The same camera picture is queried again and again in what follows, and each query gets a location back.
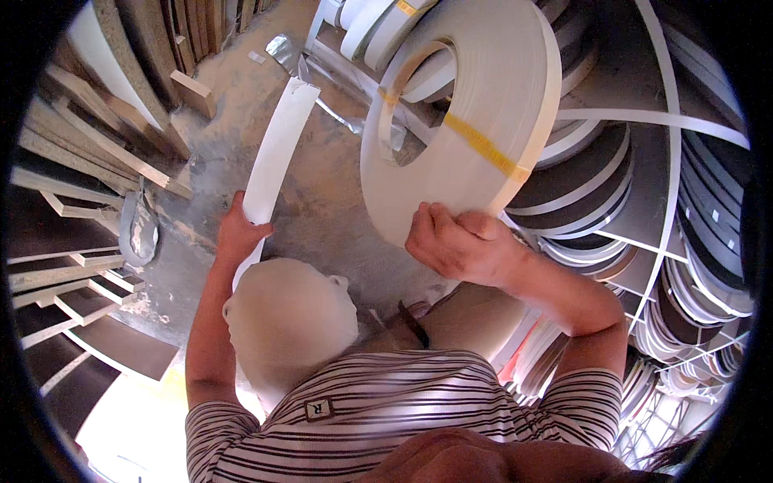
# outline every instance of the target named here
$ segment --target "finger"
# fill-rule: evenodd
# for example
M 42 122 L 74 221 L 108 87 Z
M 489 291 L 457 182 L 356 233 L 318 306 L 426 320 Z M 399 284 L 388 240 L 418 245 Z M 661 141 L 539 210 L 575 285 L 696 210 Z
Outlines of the finger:
M 434 232 L 436 236 L 448 238 L 454 234 L 464 233 L 464 230 L 456 224 L 451 212 L 441 203 L 432 203 L 430 206 L 430 215 L 434 223 Z
M 481 240 L 496 240 L 499 235 L 498 219 L 479 211 L 467 211 L 457 216 L 459 226 Z

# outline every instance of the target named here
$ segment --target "white label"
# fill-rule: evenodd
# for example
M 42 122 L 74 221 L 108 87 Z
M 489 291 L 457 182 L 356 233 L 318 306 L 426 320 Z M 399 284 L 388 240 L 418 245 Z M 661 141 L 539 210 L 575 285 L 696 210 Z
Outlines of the white label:
M 306 403 L 306 419 L 321 420 L 333 415 L 330 400 L 322 399 L 316 401 L 308 401 Z

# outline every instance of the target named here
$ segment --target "man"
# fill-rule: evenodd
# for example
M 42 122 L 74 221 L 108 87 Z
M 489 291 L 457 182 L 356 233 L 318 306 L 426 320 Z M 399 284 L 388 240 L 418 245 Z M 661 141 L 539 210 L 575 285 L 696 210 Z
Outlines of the man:
M 232 297 L 237 266 L 273 233 L 247 221 L 242 198 L 223 218 L 188 344 L 191 481 L 634 481 L 606 452 L 627 331 L 603 285 L 491 216 L 422 203 L 406 249 L 470 284 L 419 321 L 429 349 L 398 350 L 421 347 L 405 332 L 348 349 L 351 301 L 308 265 L 253 265 Z M 486 360 L 523 304 L 571 337 L 537 408 L 518 406 Z M 262 426 L 237 400 L 237 358 L 270 411 Z

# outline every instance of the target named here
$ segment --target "yellow strap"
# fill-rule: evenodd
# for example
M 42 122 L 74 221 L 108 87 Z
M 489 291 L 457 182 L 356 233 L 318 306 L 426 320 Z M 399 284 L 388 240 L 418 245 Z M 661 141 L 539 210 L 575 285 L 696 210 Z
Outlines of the yellow strap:
M 462 136 L 475 149 L 478 154 L 491 163 L 492 166 L 501 171 L 505 176 L 515 182 L 525 182 L 531 171 L 518 166 L 515 162 L 507 158 L 494 143 L 489 141 L 480 131 L 467 124 L 463 120 L 451 113 L 445 115 L 443 123 L 449 126 L 456 134 Z
M 395 97 L 395 96 L 390 96 L 390 95 L 389 95 L 389 94 L 387 94 L 387 92 L 386 92 L 384 89 L 382 89 L 381 87 L 379 87 L 379 88 L 378 88 L 378 93 L 379 93 L 379 95 L 381 96 L 381 98 L 382 98 L 382 99 L 384 99 L 384 102 L 386 102 L 387 104 L 395 105 L 395 104 L 397 104 L 398 102 L 400 102 L 400 99 L 398 99 L 398 98 L 397 98 L 397 97 Z
M 417 10 L 408 5 L 408 2 L 405 2 L 404 0 L 399 0 L 397 7 L 405 12 L 405 15 L 408 15 L 409 17 L 416 15 Z

